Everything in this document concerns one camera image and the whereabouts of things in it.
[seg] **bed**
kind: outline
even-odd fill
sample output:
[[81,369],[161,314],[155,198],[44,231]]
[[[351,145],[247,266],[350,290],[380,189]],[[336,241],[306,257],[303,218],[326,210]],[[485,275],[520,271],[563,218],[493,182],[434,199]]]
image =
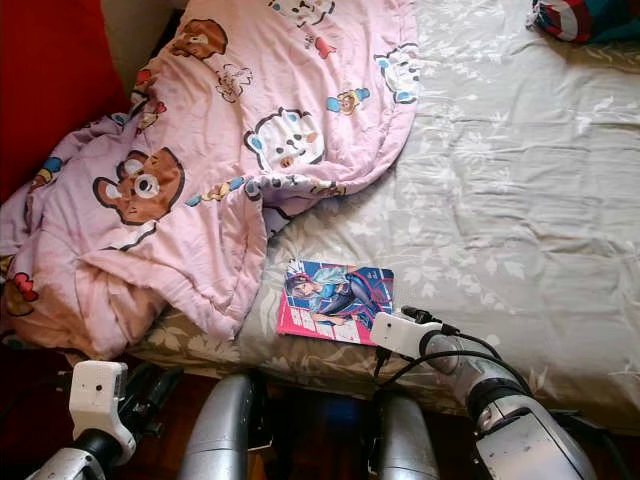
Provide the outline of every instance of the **bed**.
[[[420,87],[395,164],[270,239],[233,342],[167,308],[130,352],[368,397],[372,348],[275,329],[290,259],[377,265],[395,272],[396,307],[484,338],[547,407],[640,434],[640,47],[559,42],[526,27],[529,10],[416,1]],[[401,383],[425,408],[461,413],[430,370]]]

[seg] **pink book cover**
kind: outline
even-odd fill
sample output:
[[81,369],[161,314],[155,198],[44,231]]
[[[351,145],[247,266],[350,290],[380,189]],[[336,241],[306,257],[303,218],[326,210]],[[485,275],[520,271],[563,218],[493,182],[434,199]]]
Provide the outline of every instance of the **pink book cover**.
[[393,272],[385,268],[291,260],[277,332],[374,345],[378,312],[392,312]]

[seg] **cartoon print blanket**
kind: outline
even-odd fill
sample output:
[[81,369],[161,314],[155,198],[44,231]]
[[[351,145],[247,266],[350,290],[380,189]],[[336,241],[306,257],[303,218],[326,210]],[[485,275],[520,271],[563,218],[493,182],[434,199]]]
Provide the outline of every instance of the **cartoon print blanket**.
[[232,339],[268,236],[399,154],[412,15],[409,0],[192,0],[131,111],[71,133],[3,205],[2,329],[110,358],[170,303]]

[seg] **red pillow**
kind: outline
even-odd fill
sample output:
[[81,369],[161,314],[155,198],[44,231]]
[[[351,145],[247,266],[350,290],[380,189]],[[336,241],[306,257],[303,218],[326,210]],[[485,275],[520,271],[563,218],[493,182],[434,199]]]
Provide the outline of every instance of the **red pillow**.
[[0,201],[30,180],[60,139],[128,108],[100,0],[2,2]]

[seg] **manga cover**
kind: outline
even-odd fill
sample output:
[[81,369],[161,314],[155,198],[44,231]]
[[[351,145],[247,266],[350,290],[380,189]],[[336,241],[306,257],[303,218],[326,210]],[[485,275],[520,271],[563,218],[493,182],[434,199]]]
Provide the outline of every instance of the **manga cover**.
[[378,312],[392,312],[393,272],[385,268],[291,260],[277,332],[374,345]]

